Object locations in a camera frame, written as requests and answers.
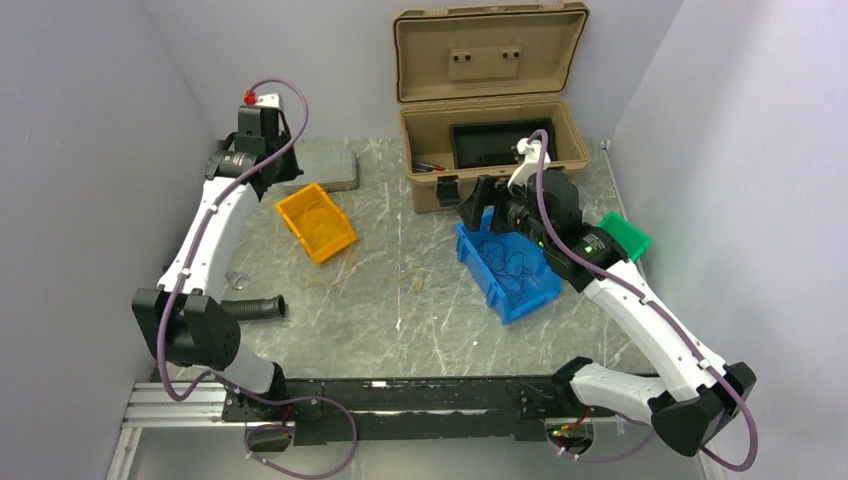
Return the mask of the orange plastic bin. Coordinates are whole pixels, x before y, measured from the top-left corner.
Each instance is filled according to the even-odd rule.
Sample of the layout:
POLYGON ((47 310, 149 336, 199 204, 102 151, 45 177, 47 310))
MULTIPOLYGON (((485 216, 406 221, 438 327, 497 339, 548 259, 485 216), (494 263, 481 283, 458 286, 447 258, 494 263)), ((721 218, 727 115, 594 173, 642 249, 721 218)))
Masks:
POLYGON ((275 209, 316 265, 357 241, 346 214, 317 183, 286 196, 275 209))

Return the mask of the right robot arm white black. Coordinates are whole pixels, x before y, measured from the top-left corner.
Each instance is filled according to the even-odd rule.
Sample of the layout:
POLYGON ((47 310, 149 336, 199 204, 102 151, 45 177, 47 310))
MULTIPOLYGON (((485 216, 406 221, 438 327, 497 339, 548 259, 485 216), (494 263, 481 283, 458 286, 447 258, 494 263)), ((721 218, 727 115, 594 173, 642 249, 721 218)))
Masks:
POLYGON ((552 376, 557 411, 601 407, 649 425, 681 455, 702 452, 729 470, 751 468, 759 435, 746 400, 755 373, 712 352, 664 306, 612 235, 584 221, 564 172, 533 174, 523 186, 483 175, 457 211, 477 231, 486 210, 489 231, 539 247, 551 270, 615 320, 656 371, 644 377, 576 357, 552 376))

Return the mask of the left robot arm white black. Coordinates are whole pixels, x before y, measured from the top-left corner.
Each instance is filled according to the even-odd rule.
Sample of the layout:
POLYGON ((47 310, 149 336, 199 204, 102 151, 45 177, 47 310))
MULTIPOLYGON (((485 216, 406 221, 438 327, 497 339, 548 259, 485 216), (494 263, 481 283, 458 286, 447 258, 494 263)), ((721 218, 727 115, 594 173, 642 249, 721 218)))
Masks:
POLYGON ((287 406, 282 368, 256 354, 241 339, 240 321, 281 315, 283 300, 226 301, 235 272, 231 258, 246 222, 270 186, 301 175, 292 133, 282 107, 257 101, 237 110, 237 127, 208 159, 198 209, 172 263, 152 288, 138 289, 131 309, 168 395, 175 389, 171 365, 202 369, 198 385, 214 377, 248 396, 248 407, 264 420, 287 406))

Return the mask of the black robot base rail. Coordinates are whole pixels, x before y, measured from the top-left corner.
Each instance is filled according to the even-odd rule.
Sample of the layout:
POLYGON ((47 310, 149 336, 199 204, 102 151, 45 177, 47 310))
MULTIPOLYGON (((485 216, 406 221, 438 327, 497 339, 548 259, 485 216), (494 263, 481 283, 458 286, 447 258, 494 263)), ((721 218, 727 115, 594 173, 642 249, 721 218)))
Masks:
POLYGON ((288 378, 291 406, 261 405, 205 381, 182 402, 161 384, 134 386, 126 427, 254 427, 285 425, 297 446, 331 442, 511 438, 543 441, 567 424, 610 419, 586 407, 549 375, 288 378))

